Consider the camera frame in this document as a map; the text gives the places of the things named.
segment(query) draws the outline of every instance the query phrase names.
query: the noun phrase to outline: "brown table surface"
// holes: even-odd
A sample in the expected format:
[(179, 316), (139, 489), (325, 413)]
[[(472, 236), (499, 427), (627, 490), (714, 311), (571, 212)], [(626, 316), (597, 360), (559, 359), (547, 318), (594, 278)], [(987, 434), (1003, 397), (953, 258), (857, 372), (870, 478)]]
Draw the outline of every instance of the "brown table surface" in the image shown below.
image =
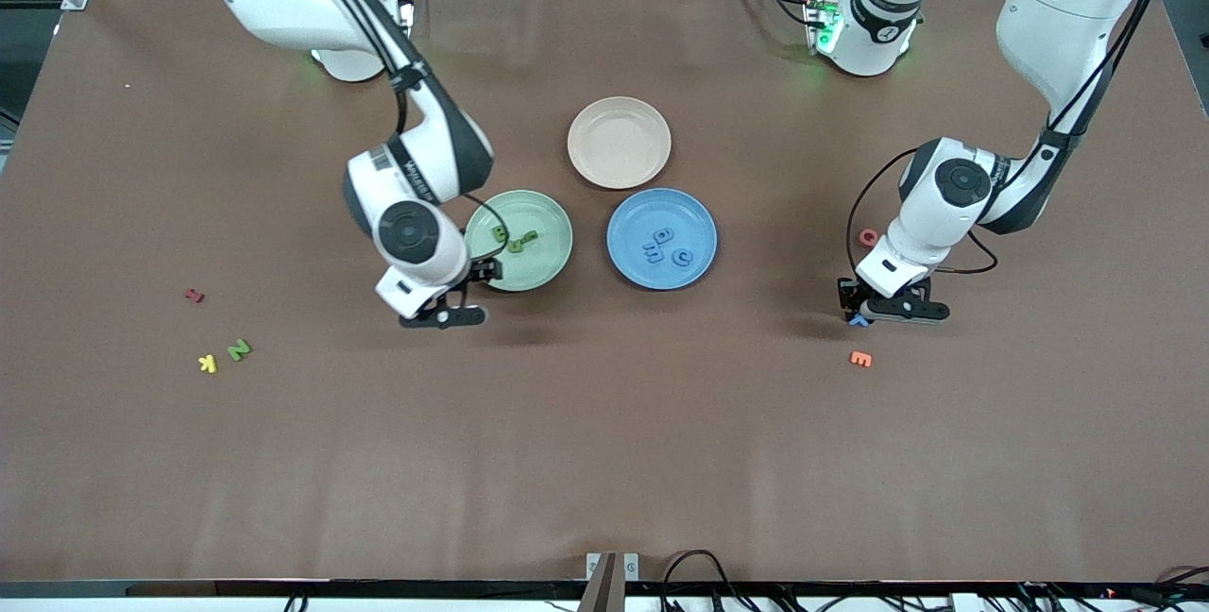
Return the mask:
[[(764, 0), (429, 0), (417, 44), (496, 148), (484, 196), (544, 191), (575, 226), (553, 283), (479, 291), (488, 324), (445, 333), (399, 329), (340, 198), (394, 122), (384, 82), (332, 81), (220, 0), (65, 15), (0, 180), (2, 576), (557, 578), (692, 547), (747, 579), (1204, 561), (1209, 125), (1161, 5), (1039, 225), (988, 235), (994, 273), (936, 281), (951, 319), (839, 317), (878, 167), (942, 134), (1019, 156), (1040, 128), (1002, 1), (929, 0), (914, 50), (858, 80)], [(692, 288), (608, 262), (631, 192), (565, 148), (607, 96), (660, 109), (650, 185), (718, 224)], [(883, 229), (893, 180), (867, 203)]]

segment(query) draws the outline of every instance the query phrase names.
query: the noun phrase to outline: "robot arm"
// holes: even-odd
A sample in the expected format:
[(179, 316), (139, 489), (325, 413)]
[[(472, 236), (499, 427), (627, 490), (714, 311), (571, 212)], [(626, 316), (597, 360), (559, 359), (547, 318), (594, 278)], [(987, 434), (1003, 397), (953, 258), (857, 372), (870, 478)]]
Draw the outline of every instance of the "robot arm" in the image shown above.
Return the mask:
[(1077, 146), (1111, 79), (1103, 67), (1112, 27), (1130, 0), (1007, 0), (999, 17), (1000, 48), (1049, 103), (1051, 114), (1029, 160), (1010, 160), (951, 138), (921, 144), (899, 181), (902, 209), (856, 266), (877, 294), (864, 302), (873, 318), (920, 317), (914, 288), (976, 224), (995, 233), (1029, 227)]
[[(441, 203), (476, 190), (492, 167), (491, 144), (433, 75), (392, 18), (397, 0), (224, 0), (254, 36), (278, 47), (330, 51), (380, 62), (399, 97), (399, 122), (386, 143), (349, 160), (343, 194), (357, 225), (389, 264), (376, 285), (400, 322), (445, 328), (478, 324), (479, 308), (449, 308), (445, 294), (469, 276), (488, 278), (492, 262), (470, 260)], [(404, 131), (406, 98), (423, 121)], [(440, 307), (435, 322), (426, 311)]]
[(893, 67), (910, 45), (924, 0), (820, 0), (808, 5), (811, 48), (855, 75), (878, 75)]

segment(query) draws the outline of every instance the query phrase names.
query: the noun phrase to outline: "plate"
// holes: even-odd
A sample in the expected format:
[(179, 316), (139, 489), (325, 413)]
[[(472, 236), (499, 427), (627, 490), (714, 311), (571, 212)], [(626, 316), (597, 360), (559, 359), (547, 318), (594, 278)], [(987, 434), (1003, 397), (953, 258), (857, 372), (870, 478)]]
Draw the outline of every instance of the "plate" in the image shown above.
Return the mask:
[(608, 255), (621, 275), (666, 291), (698, 281), (713, 262), (718, 230), (701, 202), (656, 187), (621, 202), (608, 221)]
[[(548, 283), (559, 275), (571, 258), (571, 219), (553, 198), (530, 190), (513, 190), (487, 200), (508, 224), (511, 241), (522, 239), (527, 232), (537, 232), (537, 238), (521, 244), (514, 253), (505, 246), (496, 256), (503, 267), (504, 278), (492, 279), (487, 285), (502, 291), (528, 291)], [(502, 244), (494, 229), (499, 225), (487, 208), (479, 207), (465, 226), (465, 243), (470, 255), (487, 255)]]
[(672, 151), (672, 132), (655, 108), (634, 98), (604, 98), (571, 122), (567, 154), (590, 183), (637, 187), (659, 174)]

